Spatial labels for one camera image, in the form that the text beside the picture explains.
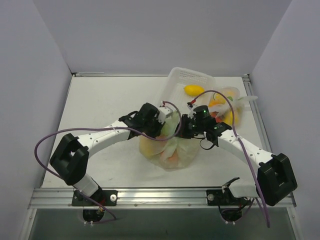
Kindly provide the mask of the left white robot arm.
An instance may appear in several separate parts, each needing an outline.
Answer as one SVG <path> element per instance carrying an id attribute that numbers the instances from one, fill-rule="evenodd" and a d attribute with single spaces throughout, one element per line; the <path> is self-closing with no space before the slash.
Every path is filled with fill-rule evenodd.
<path id="1" fill-rule="evenodd" d="M 89 158 L 115 143 L 130 140 L 142 133 L 151 138 L 160 136 L 165 120 L 172 112 L 169 107 L 145 103 L 140 110 L 121 116 L 106 130 L 80 136 L 68 133 L 60 140 L 49 163 L 68 186 L 74 186 L 83 193 L 83 200 L 88 205 L 104 204 L 106 195 L 87 174 Z"/>

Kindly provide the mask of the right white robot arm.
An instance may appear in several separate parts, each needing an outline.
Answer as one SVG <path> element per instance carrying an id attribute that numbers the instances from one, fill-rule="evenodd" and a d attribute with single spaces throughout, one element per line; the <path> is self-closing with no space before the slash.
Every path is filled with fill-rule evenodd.
<path id="1" fill-rule="evenodd" d="M 235 177 L 224 184 L 222 200 L 232 205 L 239 198 L 260 198 L 268 206 L 275 206 L 297 189 L 298 183 L 290 159 L 283 153 L 275 155 L 235 133 L 224 122 L 217 122 L 206 105 L 188 103 L 188 114 L 181 117 L 177 136 L 210 142 L 210 148 L 220 147 L 249 166 L 253 182 Z"/>

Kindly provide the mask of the green avocado print plastic bag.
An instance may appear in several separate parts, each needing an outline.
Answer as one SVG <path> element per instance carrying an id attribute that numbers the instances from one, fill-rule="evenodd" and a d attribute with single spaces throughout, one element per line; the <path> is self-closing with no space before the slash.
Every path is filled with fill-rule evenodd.
<path id="1" fill-rule="evenodd" d="M 168 171 L 188 167 L 197 156 L 200 141 L 180 137 L 163 140 L 173 135 L 178 125 L 179 115 L 175 111 L 165 120 L 157 141 L 139 137 L 139 152 L 154 165 Z"/>

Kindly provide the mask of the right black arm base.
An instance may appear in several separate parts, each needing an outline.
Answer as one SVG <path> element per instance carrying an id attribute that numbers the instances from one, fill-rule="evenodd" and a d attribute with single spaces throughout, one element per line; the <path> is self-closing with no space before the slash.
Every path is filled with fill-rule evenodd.
<path id="1" fill-rule="evenodd" d="M 246 197 L 234 197 L 229 190 L 222 189 L 207 189 L 206 199 L 208 206 L 237 206 L 242 207 L 248 205 L 251 201 Z"/>

